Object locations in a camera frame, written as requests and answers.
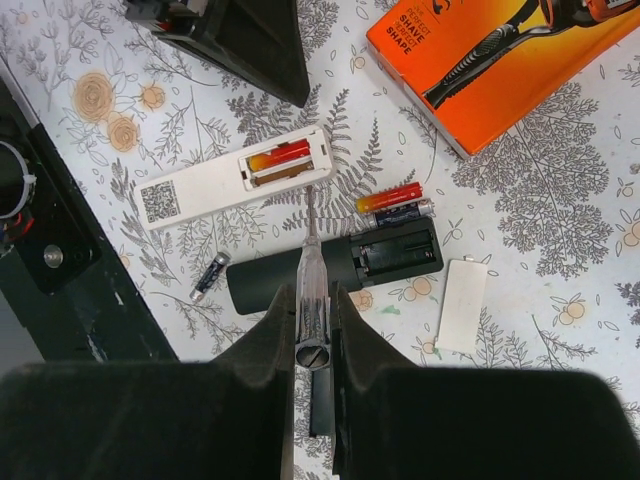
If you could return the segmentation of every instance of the clear screwdriver handle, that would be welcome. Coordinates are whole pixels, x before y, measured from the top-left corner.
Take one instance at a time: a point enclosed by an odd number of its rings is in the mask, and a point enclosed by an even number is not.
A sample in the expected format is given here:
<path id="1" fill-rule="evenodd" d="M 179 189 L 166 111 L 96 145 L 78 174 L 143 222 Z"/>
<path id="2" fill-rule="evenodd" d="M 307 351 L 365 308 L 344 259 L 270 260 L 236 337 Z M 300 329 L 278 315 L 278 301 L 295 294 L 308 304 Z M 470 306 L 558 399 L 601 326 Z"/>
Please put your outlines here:
<path id="1" fill-rule="evenodd" d="M 311 370 L 329 365 L 329 281 L 316 230 L 313 190 L 307 187 L 309 230 L 302 246 L 296 288 L 296 361 Z"/>

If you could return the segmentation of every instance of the battery cover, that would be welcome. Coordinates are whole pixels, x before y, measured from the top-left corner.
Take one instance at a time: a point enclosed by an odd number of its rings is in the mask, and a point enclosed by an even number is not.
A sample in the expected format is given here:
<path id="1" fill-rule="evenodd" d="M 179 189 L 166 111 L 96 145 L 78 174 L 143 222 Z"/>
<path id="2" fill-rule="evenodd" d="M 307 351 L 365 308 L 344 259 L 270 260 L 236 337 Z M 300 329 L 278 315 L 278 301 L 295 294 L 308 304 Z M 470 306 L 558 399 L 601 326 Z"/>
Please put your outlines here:
<path id="1" fill-rule="evenodd" d="M 436 347 L 442 350 L 474 354 L 480 311 L 487 282 L 487 266 L 465 260 L 451 260 L 440 330 Z"/>

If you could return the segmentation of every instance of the white table surface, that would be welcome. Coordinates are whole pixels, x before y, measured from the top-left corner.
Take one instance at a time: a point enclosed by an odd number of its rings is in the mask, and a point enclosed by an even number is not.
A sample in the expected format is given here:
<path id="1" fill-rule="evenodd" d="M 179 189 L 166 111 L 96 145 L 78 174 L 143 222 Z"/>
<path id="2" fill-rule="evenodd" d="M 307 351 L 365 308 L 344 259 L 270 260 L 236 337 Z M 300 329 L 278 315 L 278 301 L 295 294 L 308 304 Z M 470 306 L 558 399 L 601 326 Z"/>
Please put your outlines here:
<path id="1" fill-rule="evenodd" d="M 5 0 L 0 54 L 182 360 L 213 358 L 258 318 L 235 313 L 224 282 L 190 303 L 215 252 L 244 261 L 298 247 L 305 208 L 292 195 L 149 234 L 132 185 L 317 123 L 333 132 L 341 170 L 353 166 L 372 190 L 424 184 L 445 261 L 471 254 L 489 265 L 475 355 L 433 346 L 445 271 L 354 294 L 381 335 L 423 365 L 595 372 L 640 428 L 640 31 L 528 123 L 457 162 L 367 52 L 365 32 L 390 3 L 299 1 L 312 85 L 302 111 L 153 42 L 117 0 Z M 542 154 L 536 120 L 554 132 L 560 159 Z M 348 192 L 331 194 L 325 238 L 351 215 L 336 208 Z M 297 389 L 296 478 L 324 479 L 328 443 L 304 438 L 308 396 Z"/>

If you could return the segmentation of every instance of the black plastic part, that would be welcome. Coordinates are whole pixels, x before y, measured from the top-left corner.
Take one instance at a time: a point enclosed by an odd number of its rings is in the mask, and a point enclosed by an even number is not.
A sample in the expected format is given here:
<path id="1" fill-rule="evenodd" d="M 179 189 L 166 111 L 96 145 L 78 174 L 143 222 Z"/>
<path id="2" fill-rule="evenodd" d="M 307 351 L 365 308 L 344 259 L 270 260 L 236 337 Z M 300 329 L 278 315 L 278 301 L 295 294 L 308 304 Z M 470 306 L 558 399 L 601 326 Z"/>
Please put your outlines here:
<path id="1" fill-rule="evenodd" d="M 302 249 L 269 255 L 227 268 L 227 284 L 233 305 L 240 315 L 263 312 L 280 285 L 296 285 Z M 322 256 L 329 281 L 340 281 L 350 292 L 362 284 L 353 265 L 349 237 L 322 243 Z"/>
<path id="2" fill-rule="evenodd" d="M 209 364 L 15 371 L 0 384 L 0 478 L 292 479 L 294 310 L 281 289 Z"/>
<path id="3" fill-rule="evenodd" d="M 622 407 L 595 376 L 420 368 L 344 288 L 330 296 L 341 480 L 640 478 Z M 0 384 L 0 478 L 292 480 L 294 324 L 281 288 L 210 364 L 15 371 Z"/>
<path id="4" fill-rule="evenodd" d="M 364 271 L 364 266 L 359 262 L 362 247 L 417 232 L 426 232 L 431 237 L 433 257 L 425 257 L 424 263 L 419 265 L 401 266 L 380 274 L 367 274 Z M 279 285 L 296 285 L 301 255 L 302 249 L 298 248 L 231 265 L 227 269 L 227 283 L 236 311 L 240 315 L 262 312 L 269 306 Z M 329 283 L 340 282 L 350 292 L 439 272 L 444 267 L 435 226 L 430 217 L 323 242 L 322 255 L 327 265 Z"/>
<path id="5" fill-rule="evenodd" d="M 629 423 L 595 376 L 419 368 L 344 289 L 330 294 L 341 480 L 640 478 Z"/>
<path id="6" fill-rule="evenodd" d="M 47 191 L 44 187 L 55 186 L 55 191 L 68 209 L 69 216 L 66 218 L 73 219 L 75 225 L 81 225 L 84 247 L 91 248 L 93 252 L 84 269 L 77 268 L 64 280 L 59 278 L 64 284 L 53 295 L 45 294 L 38 288 L 43 280 L 37 276 L 34 278 L 34 270 L 28 268 L 32 256 L 34 261 L 41 261 L 41 252 L 34 250 L 31 253 L 28 244 L 21 245 L 0 259 L 0 290 L 16 317 L 47 361 L 98 358 L 175 360 L 173 349 L 44 127 L 41 124 L 33 129 L 29 126 L 3 82 L 0 82 L 0 92 L 3 93 L 0 95 L 0 131 L 6 134 L 4 129 L 7 126 L 19 128 L 20 135 L 36 154 L 38 168 L 46 171 L 46 175 L 38 178 L 38 188 L 43 187 L 40 194 Z M 5 122 L 8 118 L 15 123 Z M 11 138 L 15 138 L 15 135 L 13 131 Z M 35 218 L 35 222 L 40 224 L 38 228 L 42 229 L 43 235 L 45 232 L 51 235 L 39 238 L 42 241 L 50 238 L 51 243 L 57 241 L 60 236 L 58 230 L 67 224 L 55 223 L 55 218 L 47 216 L 46 210 L 44 215 L 42 210 L 39 212 L 40 216 Z"/>
<path id="7" fill-rule="evenodd" d="M 428 230 L 364 245 L 360 248 L 360 253 L 360 264 L 364 264 L 368 269 L 366 272 L 363 270 L 367 276 L 436 261 L 433 241 Z"/>
<path id="8" fill-rule="evenodd" d="M 311 412 L 309 435 L 331 436 L 334 432 L 331 369 L 323 368 L 311 373 Z"/>
<path id="9" fill-rule="evenodd" d="M 49 294 L 59 291 L 95 263 L 101 251 L 86 222 L 78 215 L 69 192 L 56 186 L 59 181 L 53 178 L 55 173 L 47 170 L 41 160 L 47 152 L 55 152 L 44 127 L 38 125 L 27 138 L 25 148 L 30 151 L 25 156 L 30 159 L 29 166 L 38 179 L 29 204 L 34 223 L 16 242 L 16 249 L 40 291 Z M 48 245 L 62 251 L 63 261 L 57 268 L 47 266 L 44 261 Z"/>
<path id="10" fill-rule="evenodd" d="M 126 18 L 159 40 L 304 106 L 310 85 L 295 0 L 210 0 L 202 17 L 171 15 L 161 0 L 128 0 Z M 162 31 L 158 23 L 171 25 Z"/>

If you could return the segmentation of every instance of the black battery holder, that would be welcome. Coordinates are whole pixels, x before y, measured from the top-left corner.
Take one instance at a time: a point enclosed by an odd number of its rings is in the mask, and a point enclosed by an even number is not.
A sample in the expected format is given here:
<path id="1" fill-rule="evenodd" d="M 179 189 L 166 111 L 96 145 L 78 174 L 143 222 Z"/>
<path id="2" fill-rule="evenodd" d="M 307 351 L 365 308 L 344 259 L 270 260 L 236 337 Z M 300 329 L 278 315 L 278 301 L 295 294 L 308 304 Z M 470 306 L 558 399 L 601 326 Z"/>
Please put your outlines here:
<path id="1" fill-rule="evenodd" d="M 269 308 L 280 285 L 296 285 L 302 249 L 231 265 L 227 282 L 241 315 Z M 439 272 L 444 267 L 431 217 L 336 238 L 322 244 L 329 284 L 349 292 Z"/>
<path id="2" fill-rule="evenodd" d="M 304 106 L 310 86 L 295 0 L 125 0 L 124 4 L 125 18 L 158 40 Z M 191 4 L 202 11 L 190 9 Z"/>

